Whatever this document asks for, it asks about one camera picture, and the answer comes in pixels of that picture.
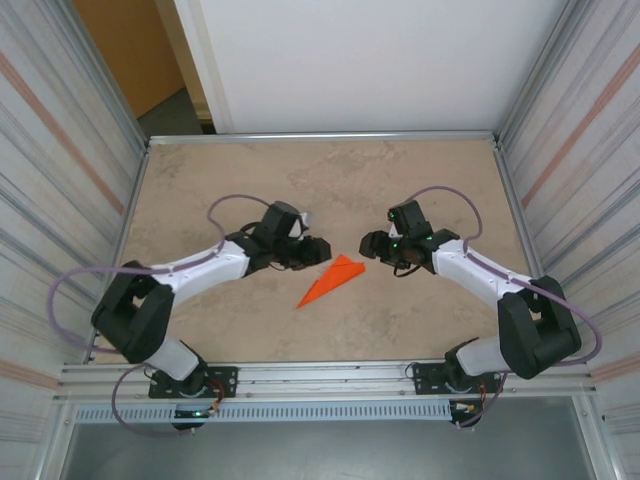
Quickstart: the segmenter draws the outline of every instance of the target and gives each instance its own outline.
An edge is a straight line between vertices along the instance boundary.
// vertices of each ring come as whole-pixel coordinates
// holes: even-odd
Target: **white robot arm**
[[[569,310],[514,283],[519,280],[564,298],[557,281],[548,276],[534,280],[471,248],[465,252],[457,234],[446,229],[433,231],[415,200],[389,209],[388,219],[392,222],[389,233],[370,232],[362,239],[362,255],[394,267],[398,277],[425,268],[458,283],[496,310],[496,337],[471,339],[445,355],[446,381],[457,390],[488,372],[513,371],[529,379],[580,349],[580,335]],[[532,312],[540,318],[534,320]]]
[[[118,274],[95,309],[92,324],[130,363],[155,367],[178,382],[185,396],[195,394],[202,388],[206,364],[188,346],[166,334],[172,308],[273,263],[301,270],[330,259],[325,240],[304,235],[309,222],[309,214],[275,202],[261,221],[227,235],[221,247],[153,265],[151,275]],[[144,268],[137,262],[125,266]]]

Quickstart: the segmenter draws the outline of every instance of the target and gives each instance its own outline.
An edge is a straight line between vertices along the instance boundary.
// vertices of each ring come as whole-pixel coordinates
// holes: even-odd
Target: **floor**
[[[186,88],[138,118],[146,137],[155,135],[202,135]]]
[[[204,425],[193,437],[155,439],[132,435],[119,425],[79,425],[62,478],[595,477],[571,399],[532,398],[500,399],[475,431],[426,420],[226,423]]]
[[[364,262],[366,273],[297,309],[328,263],[295,272],[266,269],[174,308],[169,333],[210,362],[441,358],[463,341],[495,335],[495,311],[426,270],[394,278],[391,267],[358,252],[367,232],[388,228],[389,207],[434,184],[458,188],[478,205],[485,225],[473,244],[479,252],[526,272],[484,140],[154,146],[123,261],[153,265],[212,247],[219,235],[205,212],[222,195],[287,201],[312,213],[309,234],[326,238],[334,258]],[[430,193],[421,204],[435,228],[462,236],[477,228],[468,206],[450,193]],[[257,203],[234,200],[215,217],[233,232],[263,212]]]

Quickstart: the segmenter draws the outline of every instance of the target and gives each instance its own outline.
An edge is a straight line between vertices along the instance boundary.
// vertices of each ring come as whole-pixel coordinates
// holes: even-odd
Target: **metal grating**
[[[118,411],[131,423],[186,423],[176,419],[176,404],[123,405]],[[451,420],[447,400],[227,403],[210,422],[313,422],[353,420]],[[86,405],[78,409],[76,423],[107,424],[116,420],[109,405]]]

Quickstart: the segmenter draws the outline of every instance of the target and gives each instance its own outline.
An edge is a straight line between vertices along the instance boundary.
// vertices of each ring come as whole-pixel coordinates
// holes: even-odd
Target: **orange folded paper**
[[[311,286],[297,308],[303,307],[343,283],[347,283],[352,278],[364,273],[364,270],[364,263],[355,263],[350,258],[340,255],[324,272],[324,275]]]

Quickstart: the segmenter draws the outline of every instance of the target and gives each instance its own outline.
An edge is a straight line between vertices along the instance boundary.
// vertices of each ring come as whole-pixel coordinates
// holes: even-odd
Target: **orange paper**
[[[322,295],[364,273],[364,271],[364,263],[355,263],[350,258],[340,255],[324,272],[324,275],[311,286],[297,308],[313,302]]]

